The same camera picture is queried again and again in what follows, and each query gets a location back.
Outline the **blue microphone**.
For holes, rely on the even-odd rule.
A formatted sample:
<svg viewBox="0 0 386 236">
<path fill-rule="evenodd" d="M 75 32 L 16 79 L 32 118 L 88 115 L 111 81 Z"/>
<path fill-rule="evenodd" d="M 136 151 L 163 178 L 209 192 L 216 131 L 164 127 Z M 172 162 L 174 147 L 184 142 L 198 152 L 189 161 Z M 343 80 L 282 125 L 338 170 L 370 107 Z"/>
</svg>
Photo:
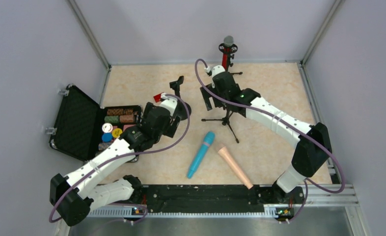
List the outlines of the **blue microphone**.
<svg viewBox="0 0 386 236">
<path fill-rule="evenodd" d="M 200 166 L 203 158 L 205 157 L 209 147 L 213 144 L 215 137 L 216 137 L 216 135 L 212 131 L 209 131 L 204 136 L 203 141 L 202 141 L 196 155 L 194 156 L 194 158 L 193 158 L 193 160 L 188 168 L 188 172 L 187 172 L 187 178 L 188 179 L 191 179 L 193 177 L 193 175 L 195 174 L 195 172 L 197 171 L 197 169 Z"/>
</svg>

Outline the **black shock mount tripod stand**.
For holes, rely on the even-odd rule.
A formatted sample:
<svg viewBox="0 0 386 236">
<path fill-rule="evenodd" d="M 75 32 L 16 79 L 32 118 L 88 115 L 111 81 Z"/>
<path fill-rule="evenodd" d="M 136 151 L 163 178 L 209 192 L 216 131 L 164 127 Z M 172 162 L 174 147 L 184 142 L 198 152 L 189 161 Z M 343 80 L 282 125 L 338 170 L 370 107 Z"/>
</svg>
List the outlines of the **black shock mount tripod stand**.
<svg viewBox="0 0 386 236">
<path fill-rule="evenodd" d="M 235 53 L 237 52 L 238 47 L 236 44 L 226 44 L 221 43 L 219 45 L 219 51 L 222 52 L 222 60 L 221 64 L 224 67 L 224 69 L 228 72 L 229 68 L 233 66 L 233 63 L 231 62 L 232 59 L 235 57 Z"/>
</svg>

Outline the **black tripod clip mic stand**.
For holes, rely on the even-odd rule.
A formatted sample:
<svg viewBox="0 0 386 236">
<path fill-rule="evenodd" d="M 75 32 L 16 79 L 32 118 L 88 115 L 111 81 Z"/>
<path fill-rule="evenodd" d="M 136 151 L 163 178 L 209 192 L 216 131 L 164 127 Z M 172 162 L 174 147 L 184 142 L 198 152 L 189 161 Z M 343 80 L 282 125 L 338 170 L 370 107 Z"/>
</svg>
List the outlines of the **black tripod clip mic stand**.
<svg viewBox="0 0 386 236">
<path fill-rule="evenodd" d="M 229 128 L 229 130 L 231 131 L 232 135 L 234 136 L 235 138 L 235 141 L 236 143 L 240 143 L 239 139 L 237 138 L 231 124 L 230 124 L 230 118 L 231 116 L 234 114 L 233 111 L 231 111 L 229 108 L 224 108 L 224 110 L 226 111 L 225 113 L 225 116 L 222 117 L 222 118 L 202 118 L 201 121 L 202 122 L 208 122 L 208 121 L 220 121 L 221 124 L 223 126 L 227 126 Z"/>
</svg>

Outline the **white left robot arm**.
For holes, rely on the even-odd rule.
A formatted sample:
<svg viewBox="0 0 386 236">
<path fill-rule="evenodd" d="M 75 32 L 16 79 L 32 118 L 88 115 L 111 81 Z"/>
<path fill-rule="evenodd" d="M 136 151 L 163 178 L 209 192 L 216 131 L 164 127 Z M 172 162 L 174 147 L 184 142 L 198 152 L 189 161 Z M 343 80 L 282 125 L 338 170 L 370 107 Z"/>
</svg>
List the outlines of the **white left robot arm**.
<svg viewBox="0 0 386 236">
<path fill-rule="evenodd" d="M 139 155 L 162 152 L 181 142 L 187 131 L 173 144 L 157 150 L 152 149 L 162 136 L 174 136 L 182 120 L 182 112 L 186 113 L 185 119 L 189 121 L 191 110 L 187 103 L 177 96 L 162 99 L 158 106 L 148 102 L 141 120 L 127 128 L 99 155 L 65 176 L 57 174 L 52 177 L 50 203 L 53 208 L 49 222 L 63 220 L 68 226 L 75 226 L 99 207 L 130 199 L 135 189 L 140 186 L 136 177 L 128 175 L 104 185 L 100 184 L 101 181 Z"/>
</svg>

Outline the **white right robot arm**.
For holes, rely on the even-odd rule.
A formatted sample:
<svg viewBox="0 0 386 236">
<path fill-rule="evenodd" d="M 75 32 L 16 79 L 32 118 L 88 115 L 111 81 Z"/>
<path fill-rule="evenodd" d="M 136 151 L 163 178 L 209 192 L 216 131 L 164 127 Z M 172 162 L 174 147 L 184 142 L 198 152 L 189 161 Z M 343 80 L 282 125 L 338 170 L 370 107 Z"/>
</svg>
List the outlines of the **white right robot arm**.
<svg viewBox="0 0 386 236">
<path fill-rule="evenodd" d="M 328 129 L 322 123 L 312 125 L 298 120 L 276 108 L 256 91 L 240 89 L 231 73 L 224 70 L 207 71 L 212 82 L 202 85 L 201 92 L 208 110 L 227 109 L 254 120 L 285 139 L 294 149 L 290 166 L 274 182 L 285 194 L 290 193 L 306 178 L 312 177 L 331 155 Z"/>
</svg>

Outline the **red glitter microphone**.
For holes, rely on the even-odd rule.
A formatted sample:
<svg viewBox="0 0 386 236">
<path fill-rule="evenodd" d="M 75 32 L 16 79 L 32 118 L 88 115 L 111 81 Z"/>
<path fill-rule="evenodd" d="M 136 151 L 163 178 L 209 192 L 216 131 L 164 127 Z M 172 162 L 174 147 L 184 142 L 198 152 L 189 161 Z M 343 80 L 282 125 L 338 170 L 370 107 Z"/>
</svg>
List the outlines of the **red glitter microphone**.
<svg viewBox="0 0 386 236">
<path fill-rule="evenodd" d="M 226 71 L 228 71 L 228 68 L 230 66 L 230 54 L 231 54 L 231 47 L 234 44 L 234 39 L 231 35 L 226 36 L 223 39 L 223 43 L 219 45 L 219 50 L 222 52 L 222 66 L 225 68 Z"/>
</svg>

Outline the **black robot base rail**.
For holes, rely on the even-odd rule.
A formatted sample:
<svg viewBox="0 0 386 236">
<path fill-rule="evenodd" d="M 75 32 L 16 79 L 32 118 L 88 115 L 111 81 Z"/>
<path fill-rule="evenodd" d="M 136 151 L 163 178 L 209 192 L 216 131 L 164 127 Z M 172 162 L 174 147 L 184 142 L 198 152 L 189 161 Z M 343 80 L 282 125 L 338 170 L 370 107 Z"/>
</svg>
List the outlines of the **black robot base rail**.
<svg viewBox="0 0 386 236">
<path fill-rule="evenodd" d="M 302 204 L 302 187 L 284 193 L 278 186 L 243 184 L 150 184 L 134 187 L 127 200 L 116 205 L 147 207 L 149 213 L 263 213 L 268 205 L 285 208 Z"/>
</svg>

